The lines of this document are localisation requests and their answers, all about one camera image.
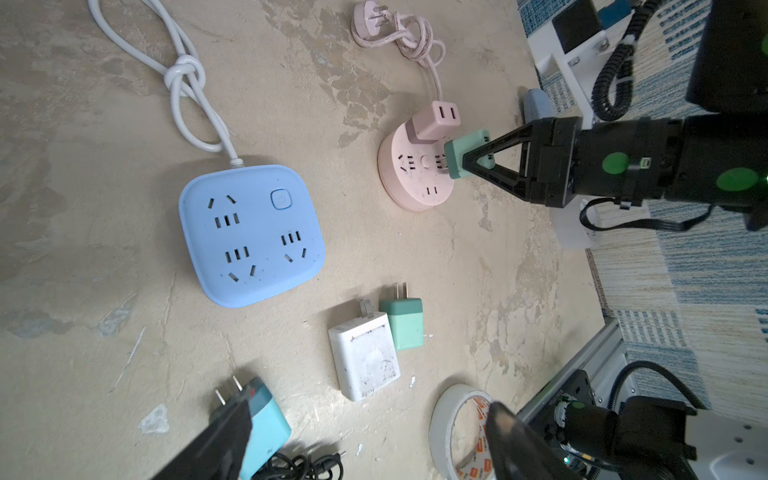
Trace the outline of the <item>green plug adapter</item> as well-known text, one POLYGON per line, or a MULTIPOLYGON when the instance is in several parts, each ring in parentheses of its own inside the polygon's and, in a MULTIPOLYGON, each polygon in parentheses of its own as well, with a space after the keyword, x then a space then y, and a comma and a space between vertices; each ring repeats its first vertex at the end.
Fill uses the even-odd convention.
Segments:
POLYGON ((450 140, 445 143, 444 150, 449 176, 458 180, 472 175, 463 166, 464 155, 490 142, 490 133, 487 130, 476 130, 465 136, 450 140))
POLYGON ((394 287, 394 297, 380 301, 380 309, 389 320, 395 349, 398 351, 424 345, 424 307, 421 298, 412 297, 407 282, 394 287))

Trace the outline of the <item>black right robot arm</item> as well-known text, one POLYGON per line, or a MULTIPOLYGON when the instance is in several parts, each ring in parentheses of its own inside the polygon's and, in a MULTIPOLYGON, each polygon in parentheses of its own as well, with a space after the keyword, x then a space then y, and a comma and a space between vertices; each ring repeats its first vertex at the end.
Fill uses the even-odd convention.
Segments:
POLYGON ((767 5, 716 1, 686 98, 702 114, 627 120, 635 53, 658 10, 639 3, 592 91, 598 122, 531 121, 475 147, 447 144, 450 174, 477 176, 531 204, 563 208, 583 195, 589 207, 622 209, 646 200, 696 203, 740 213, 750 231, 767 225, 767 5))

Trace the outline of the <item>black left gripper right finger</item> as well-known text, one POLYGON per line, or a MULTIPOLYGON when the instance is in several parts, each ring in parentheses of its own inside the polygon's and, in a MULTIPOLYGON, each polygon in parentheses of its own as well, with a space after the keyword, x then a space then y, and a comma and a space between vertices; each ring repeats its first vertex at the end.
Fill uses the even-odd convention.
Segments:
POLYGON ((581 479, 501 402, 490 404, 486 437, 497 479, 581 479))

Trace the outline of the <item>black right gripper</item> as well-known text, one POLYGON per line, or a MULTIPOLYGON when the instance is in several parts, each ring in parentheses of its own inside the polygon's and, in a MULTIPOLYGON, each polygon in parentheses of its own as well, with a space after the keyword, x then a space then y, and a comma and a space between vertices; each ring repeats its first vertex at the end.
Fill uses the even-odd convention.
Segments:
POLYGON ((481 147, 493 149, 473 162, 463 158, 463 166, 520 200, 553 208, 576 195, 632 206, 664 196, 682 148, 681 120, 643 118, 587 130, 581 123, 579 117, 550 117, 490 134, 481 147))

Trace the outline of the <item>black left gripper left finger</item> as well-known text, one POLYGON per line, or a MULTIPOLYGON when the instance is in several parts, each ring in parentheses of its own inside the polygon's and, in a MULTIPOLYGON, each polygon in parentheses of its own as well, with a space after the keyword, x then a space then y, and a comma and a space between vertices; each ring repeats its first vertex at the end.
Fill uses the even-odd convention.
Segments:
POLYGON ((230 403, 154 480, 238 479, 252 428, 245 401, 230 403))

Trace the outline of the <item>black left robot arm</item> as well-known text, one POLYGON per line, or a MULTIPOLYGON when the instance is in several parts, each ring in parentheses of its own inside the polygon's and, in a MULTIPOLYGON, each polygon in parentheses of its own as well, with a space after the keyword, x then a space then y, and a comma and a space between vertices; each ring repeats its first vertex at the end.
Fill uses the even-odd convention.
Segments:
MULTIPOLYGON (((549 398, 514 413, 484 392, 456 384, 439 398, 429 443, 446 479, 763 479, 767 431, 707 409, 669 371, 679 400, 622 398, 638 370, 617 375, 606 405, 587 397, 577 371, 549 398)), ((223 400, 209 426, 159 472, 162 479, 340 479, 338 453, 287 456, 289 427, 260 379, 223 400)))

